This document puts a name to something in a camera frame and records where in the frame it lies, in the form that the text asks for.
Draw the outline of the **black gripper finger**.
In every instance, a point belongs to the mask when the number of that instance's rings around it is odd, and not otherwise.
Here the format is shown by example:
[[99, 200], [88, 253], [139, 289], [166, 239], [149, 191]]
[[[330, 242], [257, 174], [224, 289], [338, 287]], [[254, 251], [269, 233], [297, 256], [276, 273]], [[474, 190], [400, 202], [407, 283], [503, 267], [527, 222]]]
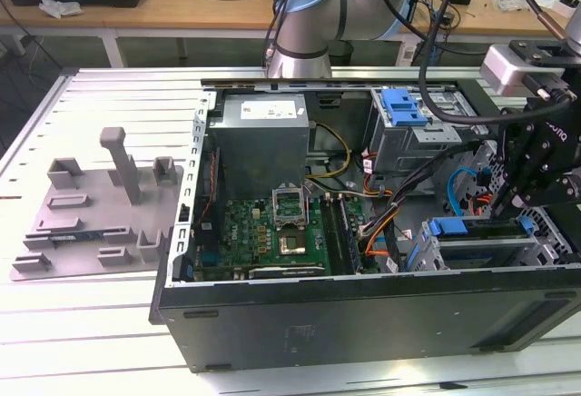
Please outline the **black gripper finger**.
[[510, 217], [516, 208], [522, 207], [521, 194], [529, 184], [532, 171], [538, 167], [538, 155], [531, 151], [542, 123], [542, 120], [535, 120], [499, 126], [496, 158], [502, 165], [504, 183], [491, 205], [493, 218]]
[[503, 186], [496, 199], [496, 217], [516, 217], [519, 210], [579, 202], [580, 175], [560, 174], [543, 183]]

